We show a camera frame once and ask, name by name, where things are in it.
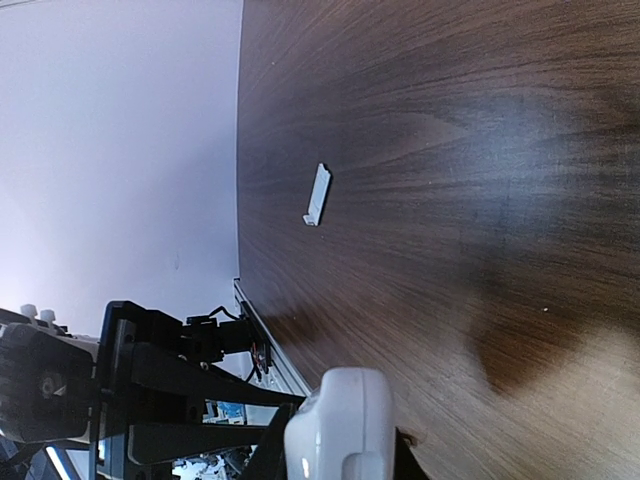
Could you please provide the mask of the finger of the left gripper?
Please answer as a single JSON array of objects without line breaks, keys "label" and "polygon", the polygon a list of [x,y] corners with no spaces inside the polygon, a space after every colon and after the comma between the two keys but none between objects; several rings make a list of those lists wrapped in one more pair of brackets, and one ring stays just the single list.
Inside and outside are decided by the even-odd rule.
[{"label": "finger of the left gripper", "polygon": [[266,427],[224,424],[138,424],[129,427],[134,463],[165,463],[220,449],[257,444]]},{"label": "finger of the left gripper", "polygon": [[133,346],[131,381],[156,391],[230,403],[277,407],[300,406],[305,400],[251,385],[218,367],[203,370],[149,343]]}]

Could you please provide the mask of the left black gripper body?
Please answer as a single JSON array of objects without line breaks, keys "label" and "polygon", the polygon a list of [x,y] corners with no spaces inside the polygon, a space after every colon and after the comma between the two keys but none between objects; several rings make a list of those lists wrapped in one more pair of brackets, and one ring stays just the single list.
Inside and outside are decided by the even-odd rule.
[{"label": "left black gripper body", "polygon": [[92,479],[170,479],[177,460],[210,448],[204,375],[181,321],[131,301],[105,311],[90,427]]}]

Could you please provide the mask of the white remote control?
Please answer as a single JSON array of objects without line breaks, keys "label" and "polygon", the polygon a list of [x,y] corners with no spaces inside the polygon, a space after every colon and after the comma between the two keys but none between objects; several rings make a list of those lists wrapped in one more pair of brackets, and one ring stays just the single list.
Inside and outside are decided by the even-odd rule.
[{"label": "white remote control", "polygon": [[393,477],[395,409],[379,370],[326,371],[284,432],[289,479],[385,480]]}]

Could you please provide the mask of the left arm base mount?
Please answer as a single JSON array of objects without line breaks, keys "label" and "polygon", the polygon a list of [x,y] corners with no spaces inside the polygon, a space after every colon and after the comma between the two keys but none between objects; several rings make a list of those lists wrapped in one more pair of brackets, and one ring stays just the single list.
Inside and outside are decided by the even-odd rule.
[{"label": "left arm base mount", "polygon": [[[181,329],[184,356],[205,364],[222,362],[226,355],[239,353],[248,353],[252,360],[256,333],[249,320],[243,320],[240,315],[231,314],[224,306],[219,306],[209,314],[186,319]],[[256,368],[252,368],[249,378]]]}]

